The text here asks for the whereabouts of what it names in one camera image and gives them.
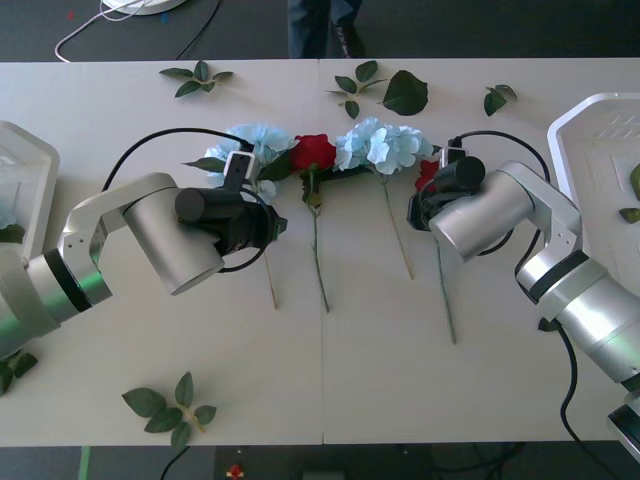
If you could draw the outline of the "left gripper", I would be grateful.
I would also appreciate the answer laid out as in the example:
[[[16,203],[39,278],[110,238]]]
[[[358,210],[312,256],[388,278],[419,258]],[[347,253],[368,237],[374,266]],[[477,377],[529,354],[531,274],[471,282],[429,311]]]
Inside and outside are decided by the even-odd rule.
[[[235,199],[232,203],[232,251],[266,248],[287,228],[287,220],[261,201]]]

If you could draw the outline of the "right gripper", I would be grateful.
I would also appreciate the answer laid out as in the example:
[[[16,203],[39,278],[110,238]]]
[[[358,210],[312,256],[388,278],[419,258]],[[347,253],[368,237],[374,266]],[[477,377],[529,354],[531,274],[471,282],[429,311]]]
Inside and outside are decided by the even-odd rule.
[[[410,198],[407,221],[414,230],[430,231],[431,219],[452,201],[452,192],[437,192],[424,188]]]

